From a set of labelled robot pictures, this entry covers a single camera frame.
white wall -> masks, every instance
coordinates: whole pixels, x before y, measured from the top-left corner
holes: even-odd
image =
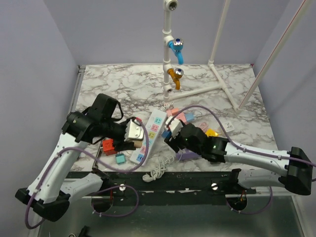
[[[77,64],[162,63],[162,0],[44,1]],[[288,2],[233,0],[216,63],[254,63]],[[172,31],[185,63],[208,62],[223,3],[179,0]]]
[[[279,24],[260,53],[258,73],[276,45],[301,1],[291,0]],[[279,149],[302,148],[316,162],[316,1],[298,24],[260,84]],[[303,197],[307,216],[316,236],[316,185]]]
[[[23,237],[25,205],[15,199],[53,151],[78,67],[42,0],[0,7],[0,230]]]

marble surface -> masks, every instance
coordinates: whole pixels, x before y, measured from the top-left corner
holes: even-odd
[[[207,65],[181,65],[185,75],[181,79],[181,91],[190,91],[217,83],[215,75]],[[216,65],[218,72],[227,83],[230,92],[239,104],[255,79],[250,65]],[[82,86],[77,102],[77,110],[82,111],[90,106],[97,94],[105,93],[117,98],[122,105],[124,118],[131,116],[140,117],[147,122],[154,108],[163,106],[163,71],[162,65],[94,65],[87,66],[82,81]],[[276,149],[276,143],[266,114],[259,89],[256,89],[244,110],[237,115],[232,108],[226,94],[217,89],[214,91],[177,99],[174,107],[183,108],[188,105],[203,105],[214,111],[221,121],[231,121],[235,130],[231,138],[245,145],[265,149]],[[190,109],[195,115],[193,124],[200,125],[207,122],[209,128],[219,130],[216,120],[207,111],[197,108]],[[88,151],[96,155],[98,145],[90,145]],[[128,169],[135,164],[128,160],[132,151],[124,152],[127,163],[117,165],[115,156],[101,155],[100,159],[116,168]],[[152,155],[145,166],[138,171],[154,169],[159,159],[173,156],[175,153],[163,142],[157,139]],[[80,156],[72,167],[72,171],[90,171],[94,160]],[[109,171],[102,165],[98,166],[103,171]],[[167,171],[229,171],[234,168],[253,168],[245,164],[211,164],[203,158],[180,161],[168,167]]]

white robotic arm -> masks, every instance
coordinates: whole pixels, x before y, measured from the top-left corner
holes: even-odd
[[[184,124],[176,118],[172,121],[171,119],[170,117],[166,121],[163,135],[165,143],[175,152],[185,148],[210,162],[241,163],[261,168],[233,170],[230,180],[232,186],[241,189],[277,186],[295,194],[311,194],[313,167],[292,160],[294,158],[310,162],[300,148],[292,147],[291,151],[270,151],[246,146],[222,137],[207,137],[193,124]]]
[[[82,113],[70,113],[45,167],[34,182],[19,189],[15,197],[43,218],[57,221],[71,202],[100,190],[103,180],[95,173],[70,184],[63,185],[63,182],[93,138],[112,138],[116,151],[135,150],[143,140],[144,130],[136,118],[117,123],[123,117],[121,108],[121,118],[112,118],[117,105],[120,108],[117,100],[99,94],[93,105]]]

gold faucet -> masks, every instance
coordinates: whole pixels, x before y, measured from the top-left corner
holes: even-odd
[[[170,68],[168,70],[168,74],[171,76],[173,82],[176,84],[176,90],[180,90],[180,81],[179,79],[183,76],[183,70],[180,68]]]

blue valve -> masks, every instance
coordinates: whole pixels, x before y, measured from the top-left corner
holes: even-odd
[[[183,39],[174,39],[168,43],[174,55],[178,58],[178,63],[183,64],[183,57],[181,50],[183,49]]]

